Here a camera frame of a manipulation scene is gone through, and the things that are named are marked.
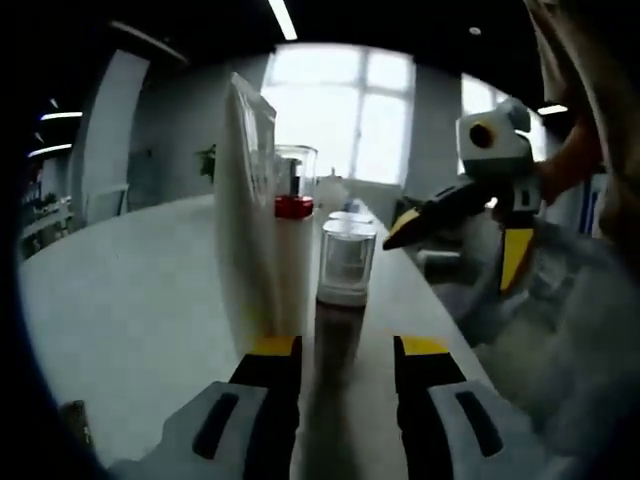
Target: white tabletop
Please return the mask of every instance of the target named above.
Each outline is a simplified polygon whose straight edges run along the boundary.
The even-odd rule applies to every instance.
[[[21,267],[27,327],[44,375],[60,404],[86,402],[106,466],[150,451],[173,412],[212,381],[228,380],[238,364],[212,216],[212,196],[148,208],[78,231]],[[491,384],[411,260],[381,250],[386,230],[376,225],[369,302],[341,408],[360,478],[402,479],[390,333],[442,339],[467,378]],[[307,368],[312,343],[305,339]],[[305,375],[301,410],[309,383]],[[306,432],[303,421],[294,465]]]

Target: clear container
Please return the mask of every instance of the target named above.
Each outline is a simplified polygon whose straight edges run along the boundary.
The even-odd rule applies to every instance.
[[[318,151],[305,145],[276,145],[279,161],[278,195],[312,197]]]
[[[346,219],[324,224],[318,300],[343,306],[366,305],[376,233],[371,224]]]

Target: ceiling light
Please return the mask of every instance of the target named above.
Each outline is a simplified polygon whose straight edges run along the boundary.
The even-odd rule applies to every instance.
[[[46,148],[41,148],[40,150],[34,150],[29,155],[27,155],[27,157],[31,158],[31,157],[35,157],[36,155],[41,155],[47,152],[55,152],[56,150],[64,150],[66,148],[71,148],[71,144],[65,143],[64,145],[56,145],[55,147],[46,147]]]
[[[298,35],[296,35],[296,29],[293,28],[293,23],[291,22],[291,17],[287,11],[287,6],[284,4],[284,0],[269,0],[269,5],[271,5],[271,10],[273,10],[273,14],[276,16],[276,20],[278,20],[280,30],[282,30],[285,40],[297,40]]]
[[[564,105],[549,105],[538,109],[540,115],[550,115],[552,113],[566,112],[568,109]]]
[[[71,118],[81,117],[82,112],[60,112],[60,113],[47,113],[40,117],[40,120],[53,120],[54,118]]]
[[[189,60],[187,59],[187,57],[185,57],[184,55],[181,55],[180,53],[176,52],[169,45],[166,45],[166,44],[162,43],[160,40],[156,40],[155,38],[150,37],[146,33],[143,33],[140,30],[137,30],[137,29],[135,29],[133,27],[130,27],[129,25],[127,25],[125,23],[118,22],[117,20],[112,20],[109,23],[109,26],[111,26],[113,28],[117,28],[118,30],[122,30],[123,32],[130,33],[131,35],[133,35],[135,37],[138,37],[139,39],[144,40],[145,42],[150,43],[151,45],[153,45],[155,47],[158,47],[161,50],[164,50],[169,55],[174,56],[178,60],[181,60],[186,64],[189,63]]]

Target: white bottle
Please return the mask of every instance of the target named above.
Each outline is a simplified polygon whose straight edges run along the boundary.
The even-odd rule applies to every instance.
[[[309,312],[313,200],[311,197],[276,197],[276,270],[278,319],[275,334],[303,335]]]

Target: potted plant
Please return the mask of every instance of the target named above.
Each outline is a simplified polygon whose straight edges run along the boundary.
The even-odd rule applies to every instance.
[[[200,175],[207,176],[213,183],[213,176],[216,170],[216,144],[214,143],[206,150],[196,152],[200,159]]]
[[[58,196],[53,192],[49,192],[44,196],[44,199],[42,200],[42,206],[48,207],[49,205],[53,205],[57,201],[58,201]]]

